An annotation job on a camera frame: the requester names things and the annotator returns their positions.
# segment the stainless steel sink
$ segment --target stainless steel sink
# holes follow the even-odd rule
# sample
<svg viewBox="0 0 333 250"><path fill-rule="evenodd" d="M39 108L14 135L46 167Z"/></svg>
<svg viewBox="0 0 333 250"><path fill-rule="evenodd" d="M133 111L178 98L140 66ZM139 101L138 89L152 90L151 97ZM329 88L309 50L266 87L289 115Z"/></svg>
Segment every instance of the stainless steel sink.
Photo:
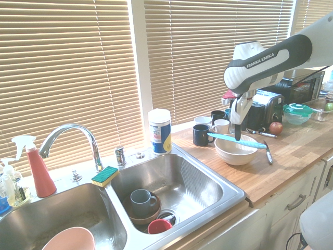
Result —
<svg viewBox="0 0 333 250"><path fill-rule="evenodd" d="M127 234L104 189L84 184L22 206L0 220L0 249L41 250L57 233L85 227L96 250L124 249Z"/></svg>
<svg viewBox="0 0 333 250"><path fill-rule="evenodd" d="M0 249L41 250L58 232L81 226L95 237L96 250L165 249L195 231L243 199L244 191L233 185L175 144L171 153L144 158L126 155L127 164L105 188L91 184L95 169L78 169L56 181L57 193L35 198L0 217ZM116 166L109 162L105 166ZM122 201L135 189L147 189L161 199L162 210L175 213L177 222L160 234L142 233L128 217Z"/></svg>
<svg viewBox="0 0 333 250"><path fill-rule="evenodd" d="M130 156L132 166L122 169L111 186L119 201L136 189L154 192L161 199L162 210L175 213L177 224L152 235L129 225L129 233L140 240L128 249L164 249L245 199L240 188L175 144L167 155L154 155L150 149L143 153L143 159Z"/></svg>

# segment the green lid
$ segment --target green lid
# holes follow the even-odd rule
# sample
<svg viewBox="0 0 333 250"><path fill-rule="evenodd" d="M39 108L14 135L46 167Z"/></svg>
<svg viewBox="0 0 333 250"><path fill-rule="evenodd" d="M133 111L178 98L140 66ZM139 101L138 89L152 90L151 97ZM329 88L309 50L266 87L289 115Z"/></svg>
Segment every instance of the green lid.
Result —
<svg viewBox="0 0 333 250"><path fill-rule="evenodd" d="M283 111L293 115L307 117L312 114L313 110L307 105L291 103L283 106Z"/></svg>

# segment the window blind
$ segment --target window blind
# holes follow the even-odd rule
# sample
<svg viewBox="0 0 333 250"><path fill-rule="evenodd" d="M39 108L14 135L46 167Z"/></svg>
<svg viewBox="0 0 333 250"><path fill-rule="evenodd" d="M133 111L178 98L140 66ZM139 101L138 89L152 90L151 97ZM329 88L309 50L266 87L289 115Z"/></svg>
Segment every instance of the window blind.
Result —
<svg viewBox="0 0 333 250"><path fill-rule="evenodd" d="M0 158L15 157L14 136L39 148L65 123L87 127L101 156L144 143L126 0L0 2ZM92 159L85 135L62 134L49 169ZM24 151L12 164L30 175Z"/></svg>
<svg viewBox="0 0 333 250"><path fill-rule="evenodd" d="M301 31L332 10L332 0L297 0L292 34Z"/></svg>
<svg viewBox="0 0 333 250"><path fill-rule="evenodd" d="M144 4L153 107L169 109L179 124L224 108L223 73L235 45L286 39L293 0Z"/></svg>

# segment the butcher block countertop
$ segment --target butcher block countertop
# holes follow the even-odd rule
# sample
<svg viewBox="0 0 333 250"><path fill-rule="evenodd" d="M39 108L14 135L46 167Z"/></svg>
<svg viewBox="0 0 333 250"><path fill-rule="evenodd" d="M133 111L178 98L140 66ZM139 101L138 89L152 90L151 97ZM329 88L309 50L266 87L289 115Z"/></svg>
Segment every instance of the butcher block countertop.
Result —
<svg viewBox="0 0 333 250"><path fill-rule="evenodd" d="M259 149L249 164L226 164L216 153L214 143L199 147L193 144L192 128L172 134L172 142L246 192L250 206L267 199L277 190L333 153L333 115L319 122L310 119L302 125L283 120L284 129L277 139L249 134L270 147L273 165L268 164L266 150Z"/></svg>

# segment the toaster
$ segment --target toaster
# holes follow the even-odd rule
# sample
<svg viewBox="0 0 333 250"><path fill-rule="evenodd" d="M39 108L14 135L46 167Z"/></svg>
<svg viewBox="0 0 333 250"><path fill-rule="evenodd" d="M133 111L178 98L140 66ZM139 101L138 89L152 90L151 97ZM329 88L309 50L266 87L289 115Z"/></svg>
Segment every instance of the toaster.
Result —
<svg viewBox="0 0 333 250"><path fill-rule="evenodd" d="M254 114L254 116L249 116L248 119L255 119L258 126L260 125L261 127L268 129L273 121L282 122L284 101L285 98L283 95L264 90L257 90L256 95L253 97L252 111L250 112L251 114ZM262 105L265 106L264 114L254 110L262 107Z"/></svg>

